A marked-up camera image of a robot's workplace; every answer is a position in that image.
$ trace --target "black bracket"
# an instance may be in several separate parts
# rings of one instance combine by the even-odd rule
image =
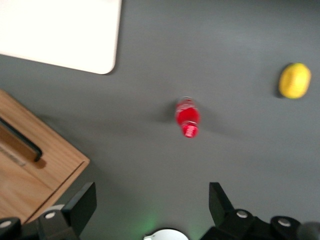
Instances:
[[[30,223],[0,219],[0,240],[79,240],[96,208],[96,185],[89,182],[61,210],[49,210]]]

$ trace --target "bottle cap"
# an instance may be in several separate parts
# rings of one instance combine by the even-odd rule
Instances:
[[[198,134],[198,124],[193,121],[185,121],[182,125],[183,135],[187,138],[194,138]]]

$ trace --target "wooden surface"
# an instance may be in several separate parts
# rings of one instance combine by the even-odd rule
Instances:
[[[0,90],[0,116],[42,150],[33,162],[29,157],[7,152],[0,137],[0,219],[33,220],[52,206],[89,164],[89,159],[30,111]]]

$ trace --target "white circular object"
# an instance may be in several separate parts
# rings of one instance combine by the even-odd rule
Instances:
[[[239,218],[242,218],[242,219],[246,219],[246,218],[248,217],[248,214],[247,214],[245,211],[242,211],[242,210],[238,211],[238,212],[236,213],[236,215],[237,215]]]
[[[289,220],[285,219],[285,218],[280,218],[278,220],[278,223],[284,227],[290,227],[291,226],[291,223],[289,222]]]
[[[56,213],[54,211],[49,212],[47,215],[45,215],[44,217],[46,219],[52,219],[54,216],[56,215]]]
[[[4,229],[12,224],[11,221],[4,221],[0,224],[0,229]]]
[[[182,232],[174,229],[162,229],[150,236],[145,236],[143,240],[189,240]]]

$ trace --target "bottle label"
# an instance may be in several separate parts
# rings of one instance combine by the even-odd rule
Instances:
[[[181,113],[183,110],[186,110],[189,108],[197,109],[196,105],[194,104],[194,102],[190,98],[185,98],[185,99],[181,100],[176,105],[175,114],[177,115],[177,114]]]

